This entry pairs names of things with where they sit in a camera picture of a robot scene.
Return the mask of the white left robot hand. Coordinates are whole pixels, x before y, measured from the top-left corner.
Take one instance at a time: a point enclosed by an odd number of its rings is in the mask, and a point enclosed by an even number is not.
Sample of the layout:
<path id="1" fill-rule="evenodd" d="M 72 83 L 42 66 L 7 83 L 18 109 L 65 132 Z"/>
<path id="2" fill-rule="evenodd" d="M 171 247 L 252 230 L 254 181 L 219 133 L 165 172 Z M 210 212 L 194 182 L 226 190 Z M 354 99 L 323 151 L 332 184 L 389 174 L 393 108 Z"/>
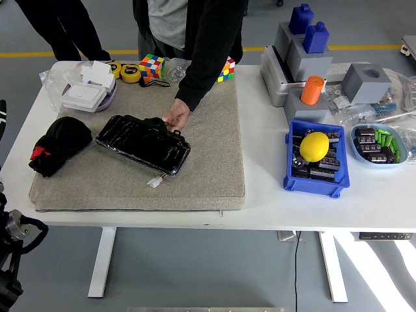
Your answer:
<path id="1" fill-rule="evenodd" d="M 0 139 L 2 139 L 7 124 L 7 103 L 4 99 L 0 100 Z"/>

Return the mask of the person's hand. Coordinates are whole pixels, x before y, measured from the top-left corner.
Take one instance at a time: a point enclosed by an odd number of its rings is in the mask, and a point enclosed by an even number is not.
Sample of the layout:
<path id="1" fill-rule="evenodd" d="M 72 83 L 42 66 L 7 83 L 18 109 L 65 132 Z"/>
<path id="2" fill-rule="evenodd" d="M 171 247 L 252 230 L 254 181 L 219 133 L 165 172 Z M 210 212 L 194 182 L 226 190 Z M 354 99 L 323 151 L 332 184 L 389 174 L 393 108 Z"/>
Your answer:
<path id="1" fill-rule="evenodd" d="M 162 120 L 171 132 L 180 131 L 186 125 L 190 114 L 188 105 L 181 99 L 175 98 L 170 110 L 163 114 Z"/>

